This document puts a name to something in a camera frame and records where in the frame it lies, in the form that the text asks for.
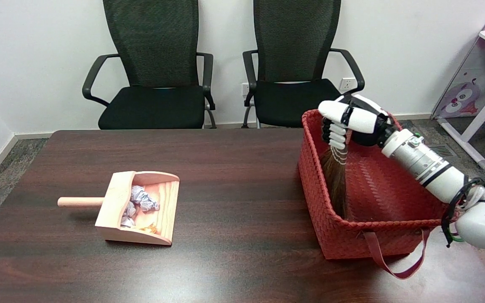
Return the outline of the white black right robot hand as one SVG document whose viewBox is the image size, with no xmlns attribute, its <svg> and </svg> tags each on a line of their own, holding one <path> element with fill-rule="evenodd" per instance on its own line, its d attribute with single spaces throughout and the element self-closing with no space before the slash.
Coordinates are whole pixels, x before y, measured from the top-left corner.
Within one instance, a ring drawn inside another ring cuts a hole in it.
<svg viewBox="0 0 485 303">
<path fill-rule="evenodd" d="M 323 117 L 322 139 L 334 152 L 344 152 L 348 131 L 352 131 L 356 144 L 380 148 L 399 131 L 391 115 L 360 94 L 344 94 L 335 100 L 322 101 L 318 112 Z"/>
</svg>

